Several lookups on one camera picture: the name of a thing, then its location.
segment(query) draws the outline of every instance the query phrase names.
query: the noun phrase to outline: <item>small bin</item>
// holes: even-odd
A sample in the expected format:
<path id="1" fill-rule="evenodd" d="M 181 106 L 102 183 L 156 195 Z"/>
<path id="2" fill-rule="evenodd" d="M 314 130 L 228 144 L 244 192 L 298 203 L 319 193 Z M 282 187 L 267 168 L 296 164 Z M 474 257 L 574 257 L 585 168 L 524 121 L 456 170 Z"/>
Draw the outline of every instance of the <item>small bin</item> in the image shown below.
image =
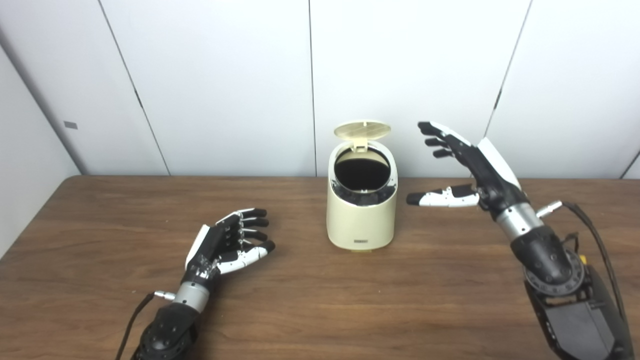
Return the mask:
<path id="1" fill-rule="evenodd" d="M 397 168 L 379 139 L 391 127 L 376 120 L 357 120 L 336 127 L 346 142 L 329 158 L 326 228 L 331 242 L 348 250 L 387 245 L 396 222 Z"/>

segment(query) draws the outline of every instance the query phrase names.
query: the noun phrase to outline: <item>wooden table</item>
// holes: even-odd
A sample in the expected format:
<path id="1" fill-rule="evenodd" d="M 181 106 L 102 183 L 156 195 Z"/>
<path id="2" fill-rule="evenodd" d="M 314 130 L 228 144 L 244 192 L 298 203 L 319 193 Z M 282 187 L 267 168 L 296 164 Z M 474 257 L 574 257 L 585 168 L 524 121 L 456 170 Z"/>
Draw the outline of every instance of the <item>wooden table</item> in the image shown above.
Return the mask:
<path id="1" fill-rule="evenodd" d="M 352 253 L 326 236 L 322 178 L 72 177 L 0 261 L 0 358 L 112 359 L 144 294 L 177 289 L 200 226 L 255 206 L 277 248 L 225 276 L 192 359 L 556 359 L 489 215 L 404 204 L 468 180 L 402 179 L 394 241 Z M 640 352 L 640 181 L 522 184 L 534 207 L 569 200 L 593 219 Z M 600 264 L 568 211 L 547 222 Z M 164 304 L 139 315 L 125 358 Z"/>

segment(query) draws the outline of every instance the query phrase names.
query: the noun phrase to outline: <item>white wall panel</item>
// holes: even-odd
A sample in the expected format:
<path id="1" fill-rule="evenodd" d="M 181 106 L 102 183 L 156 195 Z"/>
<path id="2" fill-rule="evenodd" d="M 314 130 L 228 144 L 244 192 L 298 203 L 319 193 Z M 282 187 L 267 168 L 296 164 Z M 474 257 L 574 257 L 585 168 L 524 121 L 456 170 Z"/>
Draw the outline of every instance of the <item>white wall panel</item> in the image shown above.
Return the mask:
<path id="1" fill-rule="evenodd" d="M 640 3 L 531 6 L 488 137 L 518 177 L 618 178 L 640 149 Z"/>
<path id="2" fill-rule="evenodd" d="M 102 4 L 172 174 L 315 174 L 306 1 Z"/>
<path id="3" fill-rule="evenodd" d="M 0 47 L 0 257 L 78 169 Z"/>
<path id="4" fill-rule="evenodd" d="M 625 174 L 625 179 L 640 179 L 640 158 L 636 159 L 634 163 L 631 165 L 627 173 Z"/>
<path id="5" fill-rule="evenodd" d="M 167 174 L 97 1 L 0 0 L 0 35 L 84 171 Z"/>
<path id="6" fill-rule="evenodd" d="M 318 174 L 341 141 L 337 124 L 377 119 L 392 127 L 380 141 L 401 176 L 467 176 L 457 161 L 432 157 L 417 123 L 482 138 L 528 5 L 311 1 Z"/>

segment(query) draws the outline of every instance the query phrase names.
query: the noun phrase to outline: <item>bin lid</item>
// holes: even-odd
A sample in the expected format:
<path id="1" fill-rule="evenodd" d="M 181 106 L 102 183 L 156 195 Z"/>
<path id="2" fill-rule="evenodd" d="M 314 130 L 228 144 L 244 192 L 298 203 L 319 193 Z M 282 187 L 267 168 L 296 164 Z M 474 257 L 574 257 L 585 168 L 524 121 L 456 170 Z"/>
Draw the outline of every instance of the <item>bin lid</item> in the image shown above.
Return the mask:
<path id="1" fill-rule="evenodd" d="M 379 139 L 389 134 L 391 127 L 378 120 L 356 120 L 338 125 L 333 130 L 335 136 L 344 140 L 361 142 Z"/>

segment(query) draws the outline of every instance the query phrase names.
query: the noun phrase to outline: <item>robotic finger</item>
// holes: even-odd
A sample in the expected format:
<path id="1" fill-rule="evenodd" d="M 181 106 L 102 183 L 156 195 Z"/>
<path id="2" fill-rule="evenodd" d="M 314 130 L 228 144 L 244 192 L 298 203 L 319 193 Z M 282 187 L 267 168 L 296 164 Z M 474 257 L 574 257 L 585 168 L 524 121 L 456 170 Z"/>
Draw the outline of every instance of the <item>robotic finger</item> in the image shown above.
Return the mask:
<path id="1" fill-rule="evenodd" d="M 461 208 L 464 206 L 476 206 L 479 199 L 478 193 L 471 188 L 471 184 L 466 184 L 431 190 L 426 193 L 410 193 L 406 197 L 406 203 L 416 206 Z"/>

